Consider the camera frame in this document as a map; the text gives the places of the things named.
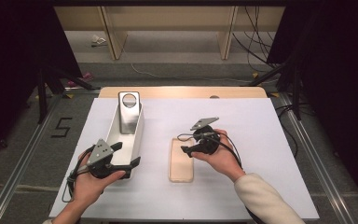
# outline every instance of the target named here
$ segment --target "circular hole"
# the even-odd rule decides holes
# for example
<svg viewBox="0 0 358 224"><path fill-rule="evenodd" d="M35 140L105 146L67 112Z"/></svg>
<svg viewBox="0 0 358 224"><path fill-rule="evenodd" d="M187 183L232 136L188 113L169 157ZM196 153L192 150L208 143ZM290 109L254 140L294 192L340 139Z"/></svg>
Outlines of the circular hole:
<svg viewBox="0 0 358 224"><path fill-rule="evenodd" d="M132 108L136 105L136 98L132 94L125 94L123 97L123 105L127 108Z"/></svg>

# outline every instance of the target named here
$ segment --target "gray carpet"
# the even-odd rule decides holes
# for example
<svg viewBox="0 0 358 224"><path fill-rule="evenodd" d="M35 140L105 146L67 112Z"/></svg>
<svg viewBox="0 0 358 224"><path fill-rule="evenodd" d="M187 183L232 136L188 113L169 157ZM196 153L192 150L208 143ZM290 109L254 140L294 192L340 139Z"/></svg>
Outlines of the gray carpet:
<svg viewBox="0 0 358 224"><path fill-rule="evenodd" d="M215 79L225 77L246 81L252 80L252 69L243 64L145 63L135 64L134 66L139 71L161 77L151 77L150 75L136 73L129 63L82 63L80 65L84 73L91 72L95 76L90 82L95 86L240 86L244 84L233 80L180 79L182 77ZM258 69L268 68L260 65ZM266 89L273 91L273 83L266 84ZM16 124L7 136L8 147L0 148L0 190L9 179L13 167L17 164L21 153L27 147L28 141L36 128L38 103L35 96L36 92L29 99L30 108L23 109ZM48 217L49 208L57 196L58 188L68 168L92 100L95 97L98 97L98 94L75 93L72 98L62 98L59 101L0 223L34 224L42 223ZM282 105L280 98L271 98L271 100L275 107ZM312 115L311 108L304 107L301 111L302 122L312 142L350 208L355 223L358 223L358 188L356 188L339 158L334 155L334 150L317 117ZM70 130L66 137L52 137L53 135L64 134L64 130L56 129L56 125L61 118L71 118L62 121L62 126L69 127ZM290 133L295 134L287 116L282 117L282 124ZM287 139L291 148L295 150L295 142L289 135L287 135ZM319 220L307 221L307 223L339 223L335 211L326 197L324 189L298 138L296 142L298 143L296 162L321 217ZM99 222L84 220L82 223Z"/></svg>

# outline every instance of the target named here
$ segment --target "hand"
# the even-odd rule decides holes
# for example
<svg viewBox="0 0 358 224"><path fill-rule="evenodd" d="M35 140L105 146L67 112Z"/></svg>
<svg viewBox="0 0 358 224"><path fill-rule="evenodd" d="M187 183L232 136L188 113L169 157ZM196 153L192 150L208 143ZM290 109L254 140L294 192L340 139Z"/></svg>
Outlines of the hand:
<svg viewBox="0 0 358 224"><path fill-rule="evenodd" d="M217 133L221 133L220 142L232 150L232 145L228 142L227 139L227 132L219 129L214 130ZM245 175L245 172L240 168L232 153L223 146L219 146L215 153L212 155L208 155L202 152L192 152L191 156L198 160L208 162L215 169L215 171L228 176L228 178L230 178L233 182L235 182L241 176Z"/></svg>
<svg viewBox="0 0 358 224"><path fill-rule="evenodd" d="M85 156L80 167L86 165L89 157L90 153ZM117 171L104 179L98 179L90 173L79 175L75 182L73 200L54 218L53 224L76 223L84 211L98 200L103 190L124 174L126 174L125 171Z"/></svg>

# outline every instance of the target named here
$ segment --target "sleeve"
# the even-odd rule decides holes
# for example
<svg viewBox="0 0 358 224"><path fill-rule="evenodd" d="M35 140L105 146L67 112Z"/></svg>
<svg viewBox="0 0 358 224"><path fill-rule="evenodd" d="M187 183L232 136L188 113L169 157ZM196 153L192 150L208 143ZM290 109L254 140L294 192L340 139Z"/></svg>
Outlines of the sleeve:
<svg viewBox="0 0 358 224"><path fill-rule="evenodd" d="M257 174L240 177L234 183L235 191L245 206L268 224L304 223L278 191Z"/></svg>
<svg viewBox="0 0 358 224"><path fill-rule="evenodd" d="M44 221L42 224L53 224L53 222L51 219L49 219L49 220Z"/></svg>

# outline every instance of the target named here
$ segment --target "table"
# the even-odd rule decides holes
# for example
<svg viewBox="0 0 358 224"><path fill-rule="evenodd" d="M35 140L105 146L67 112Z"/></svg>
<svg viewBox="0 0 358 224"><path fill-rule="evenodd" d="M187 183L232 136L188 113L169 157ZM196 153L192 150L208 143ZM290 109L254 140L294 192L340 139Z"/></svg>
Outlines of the table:
<svg viewBox="0 0 358 224"><path fill-rule="evenodd" d="M145 113L141 164L134 170L131 180L109 186L83 218L108 221L251 219L231 181L203 161L195 161L192 183L169 181L171 139L181 132L189 132L200 117L213 116L220 120L212 126L227 130L240 152L246 172L261 174L301 217L318 218L272 103L263 89L257 87L103 88L91 107L67 174L75 166L78 154L93 144L94 139L107 134L109 120L117 107L117 99L110 97L117 96L119 91L138 91L141 95ZM220 99L208 99L211 96ZM64 184L65 179L51 217L57 216L65 206L61 201Z"/></svg>

